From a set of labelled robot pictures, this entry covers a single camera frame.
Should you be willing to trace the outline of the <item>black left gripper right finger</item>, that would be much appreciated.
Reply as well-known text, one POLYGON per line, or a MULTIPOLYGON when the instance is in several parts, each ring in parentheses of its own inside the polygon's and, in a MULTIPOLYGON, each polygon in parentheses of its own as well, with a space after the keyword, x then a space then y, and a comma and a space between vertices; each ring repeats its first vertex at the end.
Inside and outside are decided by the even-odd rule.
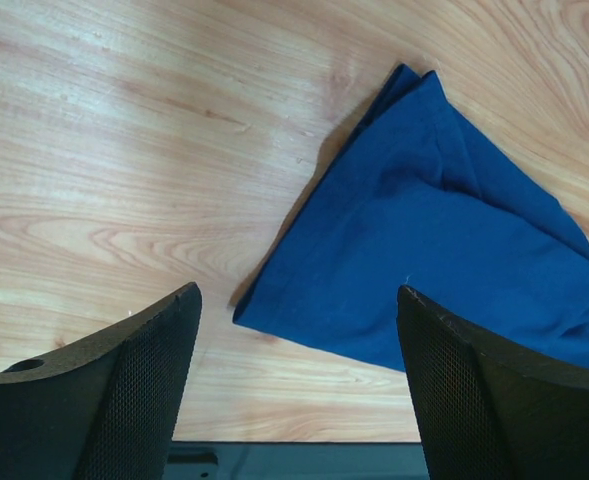
POLYGON ((398 292, 398 335, 432 479, 589 479, 589 369, 398 292))

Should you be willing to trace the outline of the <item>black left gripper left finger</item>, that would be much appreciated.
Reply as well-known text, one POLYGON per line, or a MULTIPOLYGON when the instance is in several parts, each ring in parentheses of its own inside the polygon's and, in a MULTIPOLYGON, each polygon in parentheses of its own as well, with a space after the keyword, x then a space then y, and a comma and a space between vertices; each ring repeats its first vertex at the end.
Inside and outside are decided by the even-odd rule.
POLYGON ((0 479, 159 479, 202 310, 189 283, 0 372, 0 479))

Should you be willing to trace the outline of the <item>blue printed t shirt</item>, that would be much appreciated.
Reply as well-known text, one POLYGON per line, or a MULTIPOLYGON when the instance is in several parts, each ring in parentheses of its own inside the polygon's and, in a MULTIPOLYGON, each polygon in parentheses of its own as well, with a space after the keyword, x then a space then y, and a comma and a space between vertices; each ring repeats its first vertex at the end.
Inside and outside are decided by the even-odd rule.
POLYGON ((398 290, 589 368, 589 241, 558 200, 397 67, 238 302, 237 325, 402 370, 398 290))

